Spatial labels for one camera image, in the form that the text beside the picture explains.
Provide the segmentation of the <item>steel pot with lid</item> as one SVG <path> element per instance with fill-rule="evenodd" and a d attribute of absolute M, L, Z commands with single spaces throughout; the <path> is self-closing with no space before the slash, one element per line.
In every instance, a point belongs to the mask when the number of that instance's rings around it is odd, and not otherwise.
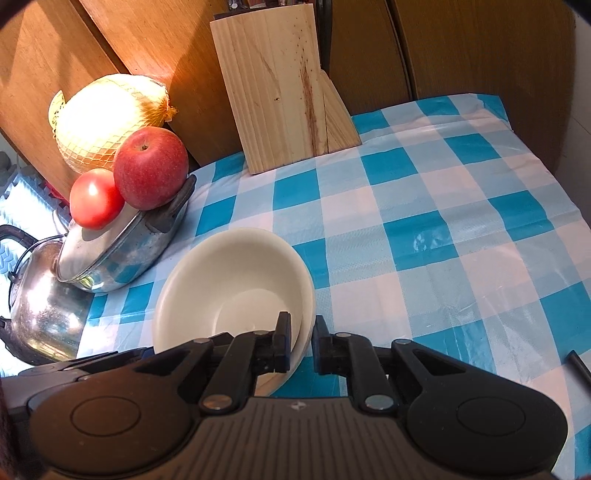
<path fill-rule="evenodd" d="M 149 211 L 125 205 L 106 227 L 71 222 L 55 263 L 59 281 L 91 293 L 117 290 L 145 272 L 183 221 L 197 177 L 190 174 L 174 198 Z"/>

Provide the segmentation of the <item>blue white checkered tablecloth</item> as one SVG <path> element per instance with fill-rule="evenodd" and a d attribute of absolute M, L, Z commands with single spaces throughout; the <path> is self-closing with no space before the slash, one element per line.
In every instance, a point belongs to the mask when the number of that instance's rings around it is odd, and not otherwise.
<path fill-rule="evenodd" d="M 531 386 L 569 424 L 555 467 L 590 471 L 590 394 L 565 360 L 590 356 L 590 229 L 516 136 L 501 100 L 463 94 L 356 116 L 354 149 L 250 175 L 200 168 L 158 263 L 97 297 L 78 353 L 148 346 L 161 288 L 208 236 L 270 230 L 304 259 L 329 329 L 411 338 Z"/>

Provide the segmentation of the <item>black magnifying glass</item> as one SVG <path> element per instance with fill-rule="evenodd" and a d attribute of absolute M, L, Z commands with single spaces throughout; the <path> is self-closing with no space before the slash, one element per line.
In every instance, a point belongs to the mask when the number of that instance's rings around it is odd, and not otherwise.
<path fill-rule="evenodd" d="M 575 374 L 578 381 L 588 390 L 591 390 L 591 372 L 575 350 L 571 350 L 566 356 L 566 362 Z"/>

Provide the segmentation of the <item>red tomato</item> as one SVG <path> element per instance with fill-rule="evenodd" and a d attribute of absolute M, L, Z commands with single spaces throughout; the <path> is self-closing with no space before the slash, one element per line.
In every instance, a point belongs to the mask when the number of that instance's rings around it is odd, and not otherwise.
<path fill-rule="evenodd" d="M 74 222 L 92 230 L 101 230 L 111 223 L 124 206 L 113 173 L 96 168 L 81 174 L 69 195 L 70 214 Z"/>

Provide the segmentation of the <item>red apple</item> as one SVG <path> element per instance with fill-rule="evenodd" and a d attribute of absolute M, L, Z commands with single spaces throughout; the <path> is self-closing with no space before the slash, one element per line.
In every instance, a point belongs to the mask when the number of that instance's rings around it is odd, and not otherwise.
<path fill-rule="evenodd" d="M 183 142 L 171 131 L 142 127 L 118 148 L 113 165 L 115 186 L 127 204 L 148 211 L 170 201 L 188 174 Z"/>

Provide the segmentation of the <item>wooden knife block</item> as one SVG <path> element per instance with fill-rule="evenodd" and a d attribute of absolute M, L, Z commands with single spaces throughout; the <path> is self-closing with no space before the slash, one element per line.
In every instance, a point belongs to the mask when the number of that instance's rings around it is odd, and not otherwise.
<path fill-rule="evenodd" d="M 310 3 L 215 19 L 211 34 L 249 173 L 360 145 L 322 70 Z"/>

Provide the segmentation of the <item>yellow pomelo in net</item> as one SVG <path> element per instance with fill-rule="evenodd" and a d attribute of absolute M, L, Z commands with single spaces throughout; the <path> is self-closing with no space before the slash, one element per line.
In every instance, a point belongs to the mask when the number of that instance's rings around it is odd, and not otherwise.
<path fill-rule="evenodd" d="M 135 131 L 160 127 L 176 115 L 167 87 L 142 75 L 103 76 L 69 100 L 59 91 L 48 122 L 64 162 L 78 174 L 110 170 L 121 144 Z"/>

